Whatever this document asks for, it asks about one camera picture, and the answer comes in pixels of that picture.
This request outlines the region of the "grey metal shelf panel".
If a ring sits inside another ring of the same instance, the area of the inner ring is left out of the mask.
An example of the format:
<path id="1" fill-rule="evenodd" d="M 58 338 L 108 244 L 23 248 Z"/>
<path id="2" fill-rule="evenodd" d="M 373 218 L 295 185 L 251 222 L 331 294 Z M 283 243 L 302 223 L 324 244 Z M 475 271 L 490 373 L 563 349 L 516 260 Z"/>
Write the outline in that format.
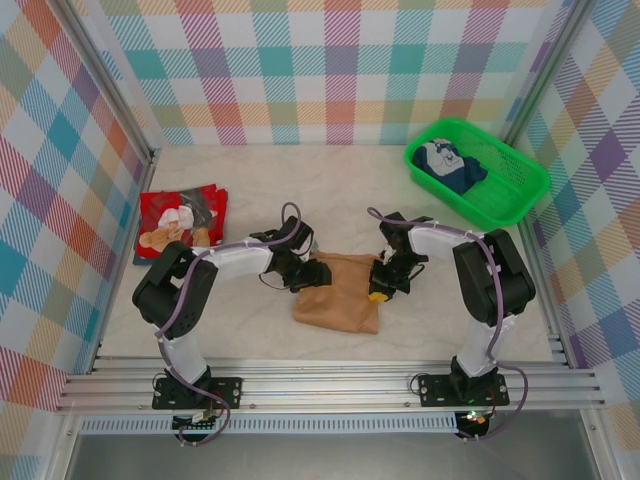
<path id="1" fill-rule="evenodd" d="M 171 436 L 83 436 L 65 480 L 601 480 L 563 439 L 528 447 L 449 435 L 229 435 L 200 448 Z"/>

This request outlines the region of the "aluminium frame post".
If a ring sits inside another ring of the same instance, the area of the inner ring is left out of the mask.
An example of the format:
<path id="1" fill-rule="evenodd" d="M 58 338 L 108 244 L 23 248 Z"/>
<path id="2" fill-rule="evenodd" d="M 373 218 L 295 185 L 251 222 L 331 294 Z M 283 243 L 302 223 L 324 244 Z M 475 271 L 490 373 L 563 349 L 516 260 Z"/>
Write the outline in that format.
<path id="1" fill-rule="evenodd" d="M 536 24 L 499 137 L 514 145 L 555 79 L 597 0 L 549 0 Z"/>
<path id="2" fill-rule="evenodd" d="M 47 0 L 64 30 L 77 48 L 86 68 L 92 75 L 98 89 L 106 96 L 115 116 L 121 122 L 124 132 L 132 141 L 136 151 L 146 165 L 153 164 L 155 149 L 147 141 L 142 128 L 131 112 L 122 92 L 111 75 L 100 50 L 96 47 L 81 17 L 70 0 Z"/>

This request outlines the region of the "tan trousers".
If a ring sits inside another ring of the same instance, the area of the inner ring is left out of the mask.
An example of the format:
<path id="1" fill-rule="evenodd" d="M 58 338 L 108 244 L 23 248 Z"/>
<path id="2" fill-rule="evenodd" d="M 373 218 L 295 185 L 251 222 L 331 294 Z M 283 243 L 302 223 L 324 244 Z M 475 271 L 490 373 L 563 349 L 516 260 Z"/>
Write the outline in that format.
<path id="1" fill-rule="evenodd" d="M 378 302 L 369 299 L 370 270 L 377 257 L 317 252 L 331 272 L 328 286 L 303 289 L 293 307 L 296 322 L 329 330 L 377 334 Z"/>

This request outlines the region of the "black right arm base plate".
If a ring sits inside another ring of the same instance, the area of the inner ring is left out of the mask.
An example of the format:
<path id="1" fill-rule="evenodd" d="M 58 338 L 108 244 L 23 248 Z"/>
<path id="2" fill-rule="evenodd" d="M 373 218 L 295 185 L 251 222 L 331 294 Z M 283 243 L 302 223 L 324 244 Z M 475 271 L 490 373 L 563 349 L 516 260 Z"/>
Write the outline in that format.
<path id="1" fill-rule="evenodd" d="M 497 371 L 469 378 L 455 372 L 448 375 L 419 375 L 418 393 L 422 407 L 463 408 L 510 404 L 505 378 Z"/>

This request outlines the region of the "red printed t-shirt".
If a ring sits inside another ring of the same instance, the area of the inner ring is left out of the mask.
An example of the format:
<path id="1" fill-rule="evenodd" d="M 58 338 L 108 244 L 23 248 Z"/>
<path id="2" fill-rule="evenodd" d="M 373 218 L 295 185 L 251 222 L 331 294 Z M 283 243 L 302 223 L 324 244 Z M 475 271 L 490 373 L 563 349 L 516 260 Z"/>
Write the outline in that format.
<path id="1" fill-rule="evenodd" d="M 224 238 L 228 192 L 215 184 L 140 195 L 133 264 L 150 265 L 172 242 L 211 247 Z"/>

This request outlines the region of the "aluminium mounting rail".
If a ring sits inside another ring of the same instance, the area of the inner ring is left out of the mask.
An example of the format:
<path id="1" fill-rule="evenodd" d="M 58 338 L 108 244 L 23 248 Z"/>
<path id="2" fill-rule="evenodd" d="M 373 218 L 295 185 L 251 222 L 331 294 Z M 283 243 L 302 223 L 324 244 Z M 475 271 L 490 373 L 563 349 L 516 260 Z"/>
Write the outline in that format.
<path id="1" fill-rule="evenodd" d="M 211 359 L 215 376 L 243 380 L 242 413 L 417 412 L 417 373 L 444 374 L 446 361 L 330 361 Z M 133 414 L 151 409 L 158 357 L 100 357 L 90 373 L 70 376 L 60 414 Z M 524 362 L 505 372 L 509 408 L 530 411 L 600 409 L 604 391 L 591 370 L 562 362 Z"/>

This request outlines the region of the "green plastic basket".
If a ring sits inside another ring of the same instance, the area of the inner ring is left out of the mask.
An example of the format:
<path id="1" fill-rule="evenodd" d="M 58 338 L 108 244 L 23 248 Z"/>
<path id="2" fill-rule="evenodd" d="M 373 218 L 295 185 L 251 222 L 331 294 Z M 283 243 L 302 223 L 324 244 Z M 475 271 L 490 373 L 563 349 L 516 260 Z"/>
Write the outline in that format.
<path id="1" fill-rule="evenodd" d="M 429 140 L 451 141 L 464 156 L 475 157 L 487 178 L 458 195 L 412 164 L 415 150 Z M 404 152 L 411 179 L 483 231 L 518 223 L 549 190 L 546 169 L 496 137 L 456 118 L 433 123 Z"/>

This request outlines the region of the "navy and white t-shirt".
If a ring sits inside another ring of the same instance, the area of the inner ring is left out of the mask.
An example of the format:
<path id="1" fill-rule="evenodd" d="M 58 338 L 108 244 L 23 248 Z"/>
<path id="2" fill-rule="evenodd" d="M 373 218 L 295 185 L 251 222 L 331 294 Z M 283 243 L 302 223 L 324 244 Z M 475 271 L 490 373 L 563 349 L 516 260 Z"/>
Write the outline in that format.
<path id="1" fill-rule="evenodd" d="M 458 195 L 484 181 L 488 171 L 472 156 L 464 156 L 449 140 L 436 138 L 419 146 L 412 164 Z"/>

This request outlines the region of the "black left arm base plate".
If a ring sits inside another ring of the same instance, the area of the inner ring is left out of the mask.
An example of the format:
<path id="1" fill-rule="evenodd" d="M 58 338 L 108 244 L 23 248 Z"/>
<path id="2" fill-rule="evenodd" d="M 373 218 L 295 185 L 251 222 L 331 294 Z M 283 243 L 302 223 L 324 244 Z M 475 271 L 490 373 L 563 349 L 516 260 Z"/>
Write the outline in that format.
<path id="1" fill-rule="evenodd" d="M 222 404 L 211 395 L 223 399 L 231 409 L 238 409 L 242 395 L 240 377 L 212 377 L 199 381 L 196 387 L 208 395 L 186 387 L 171 376 L 160 376 L 153 380 L 153 410 L 209 410 L 221 409 Z"/>

